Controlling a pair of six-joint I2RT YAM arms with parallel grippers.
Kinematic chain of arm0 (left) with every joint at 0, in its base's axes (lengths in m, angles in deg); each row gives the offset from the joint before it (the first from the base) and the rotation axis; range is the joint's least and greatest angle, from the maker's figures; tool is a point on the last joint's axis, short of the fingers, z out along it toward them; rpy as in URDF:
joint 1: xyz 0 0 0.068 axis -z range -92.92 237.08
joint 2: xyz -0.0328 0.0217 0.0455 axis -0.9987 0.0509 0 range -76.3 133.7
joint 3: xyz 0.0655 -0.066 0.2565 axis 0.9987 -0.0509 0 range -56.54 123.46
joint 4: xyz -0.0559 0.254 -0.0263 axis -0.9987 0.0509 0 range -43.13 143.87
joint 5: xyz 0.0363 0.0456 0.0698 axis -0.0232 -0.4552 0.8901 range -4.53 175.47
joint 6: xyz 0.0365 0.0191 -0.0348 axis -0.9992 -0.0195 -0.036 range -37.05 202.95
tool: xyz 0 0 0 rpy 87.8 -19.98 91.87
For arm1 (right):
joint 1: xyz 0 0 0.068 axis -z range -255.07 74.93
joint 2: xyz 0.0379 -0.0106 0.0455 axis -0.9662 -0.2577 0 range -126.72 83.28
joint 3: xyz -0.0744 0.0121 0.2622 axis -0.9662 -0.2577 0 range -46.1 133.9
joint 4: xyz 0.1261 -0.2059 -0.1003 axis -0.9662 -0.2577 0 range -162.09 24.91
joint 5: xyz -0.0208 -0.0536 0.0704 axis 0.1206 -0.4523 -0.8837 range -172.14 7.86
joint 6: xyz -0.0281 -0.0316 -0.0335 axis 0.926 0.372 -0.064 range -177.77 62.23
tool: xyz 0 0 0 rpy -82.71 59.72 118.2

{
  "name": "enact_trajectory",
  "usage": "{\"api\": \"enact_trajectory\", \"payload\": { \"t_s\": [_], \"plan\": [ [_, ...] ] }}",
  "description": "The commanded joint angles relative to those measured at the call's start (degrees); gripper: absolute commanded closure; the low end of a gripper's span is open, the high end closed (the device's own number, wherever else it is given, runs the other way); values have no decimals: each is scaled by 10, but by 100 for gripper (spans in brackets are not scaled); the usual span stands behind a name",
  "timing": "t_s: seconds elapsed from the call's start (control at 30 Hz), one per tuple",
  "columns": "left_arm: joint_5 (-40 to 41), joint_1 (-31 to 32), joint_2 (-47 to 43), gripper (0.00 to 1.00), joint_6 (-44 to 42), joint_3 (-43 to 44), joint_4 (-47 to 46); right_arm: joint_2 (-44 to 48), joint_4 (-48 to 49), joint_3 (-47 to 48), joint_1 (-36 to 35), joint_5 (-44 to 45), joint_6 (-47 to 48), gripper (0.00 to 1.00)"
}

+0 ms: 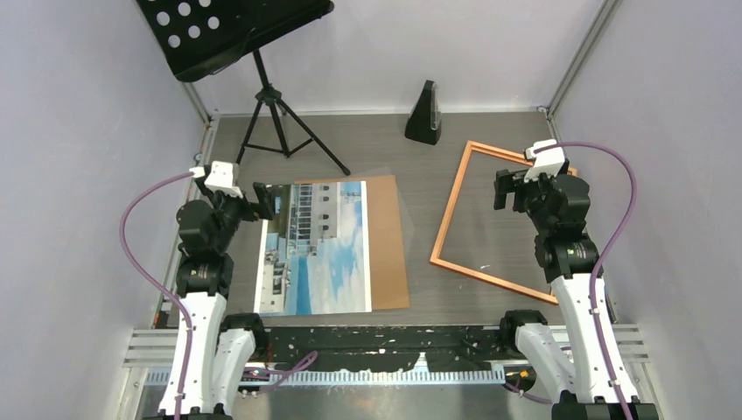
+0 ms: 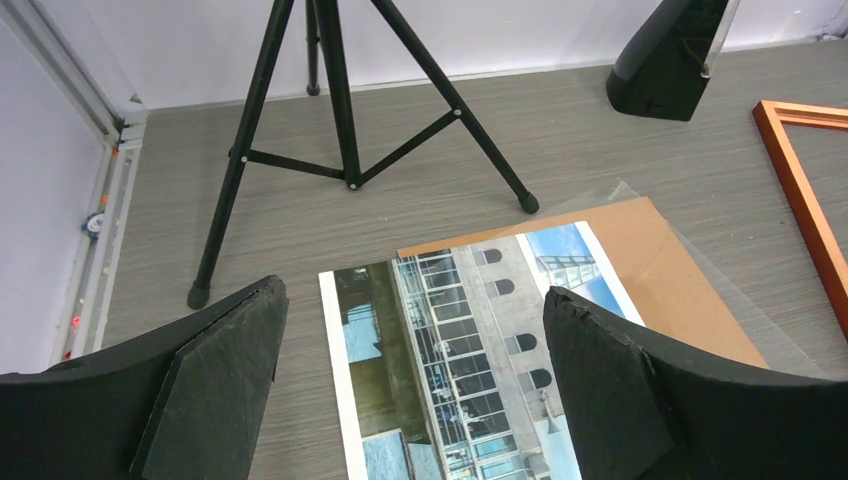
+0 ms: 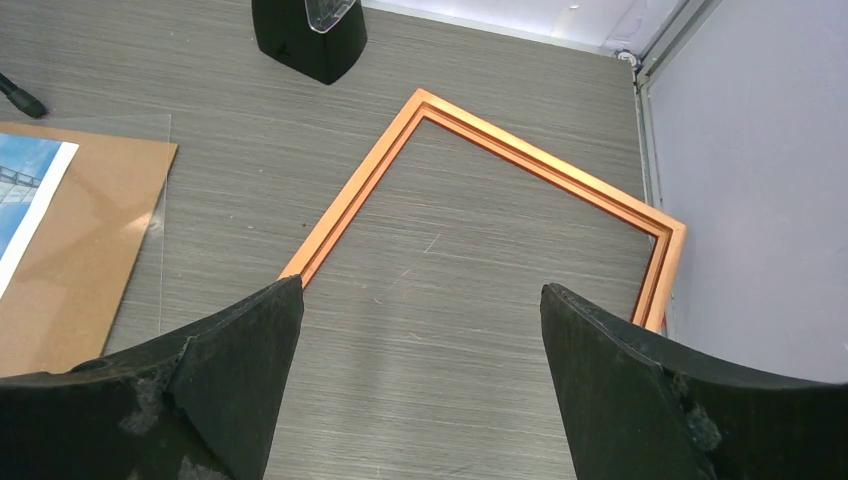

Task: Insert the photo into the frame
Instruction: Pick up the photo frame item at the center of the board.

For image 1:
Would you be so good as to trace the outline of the clear acrylic sheet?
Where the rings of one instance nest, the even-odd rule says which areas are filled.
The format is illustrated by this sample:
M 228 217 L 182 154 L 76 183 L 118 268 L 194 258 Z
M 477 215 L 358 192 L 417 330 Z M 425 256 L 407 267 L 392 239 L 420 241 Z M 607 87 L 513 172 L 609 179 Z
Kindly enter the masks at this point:
M 412 246 L 415 228 L 398 180 L 388 167 L 331 181 L 363 181 L 367 188 L 369 251 L 372 259 L 404 261 Z

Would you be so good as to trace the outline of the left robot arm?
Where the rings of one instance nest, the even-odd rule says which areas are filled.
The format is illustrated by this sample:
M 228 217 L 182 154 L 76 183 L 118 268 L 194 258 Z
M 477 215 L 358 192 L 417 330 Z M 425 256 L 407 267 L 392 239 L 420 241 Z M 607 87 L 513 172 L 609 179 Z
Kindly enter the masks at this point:
M 269 348 L 259 315 L 225 313 L 234 261 L 227 249 L 244 221 L 272 220 L 274 196 L 254 183 L 247 201 L 198 187 L 204 200 L 186 202 L 176 214 L 181 261 L 176 279 L 178 337 L 169 383 L 157 419 L 229 419 L 247 362 L 260 361 Z

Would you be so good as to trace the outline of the building and sky photo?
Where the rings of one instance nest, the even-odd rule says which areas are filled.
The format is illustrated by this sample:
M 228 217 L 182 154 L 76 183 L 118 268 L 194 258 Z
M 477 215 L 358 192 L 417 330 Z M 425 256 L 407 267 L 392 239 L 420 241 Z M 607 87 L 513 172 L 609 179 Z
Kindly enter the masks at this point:
M 272 185 L 262 224 L 255 312 L 269 317 L 372 310 L 364 181 Z

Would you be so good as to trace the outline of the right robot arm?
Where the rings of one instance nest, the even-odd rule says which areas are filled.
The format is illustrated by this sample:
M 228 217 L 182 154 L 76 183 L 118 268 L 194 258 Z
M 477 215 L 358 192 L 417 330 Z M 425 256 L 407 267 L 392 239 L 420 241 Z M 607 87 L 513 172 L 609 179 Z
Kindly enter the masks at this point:
M 657 419 L 626 371 L 606 316 L 599 251 L 585 230 L 589 185 L 566 172 L 498 171 L 494 209 L 514 195 L 513 209 L 535 226 L 535 257 L 554 292 L 569 338 L 566 353 L 547 319 L 536 310 L 507 311 L 500 321 L 500 350 L 524 356 L 549 393 L 554 419 Z

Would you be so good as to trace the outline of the orange wooden picture frame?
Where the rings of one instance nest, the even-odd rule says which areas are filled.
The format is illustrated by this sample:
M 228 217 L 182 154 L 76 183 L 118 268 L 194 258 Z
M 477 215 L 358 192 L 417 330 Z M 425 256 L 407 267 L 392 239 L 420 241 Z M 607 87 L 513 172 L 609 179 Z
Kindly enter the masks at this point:
M 506 292 L 556 306 L 534 257 L 536 231 L 526 214 L 494 210 L 496 172 L 528 170 L 523 151 L 468 141 L 456 170 L 430 263 Z

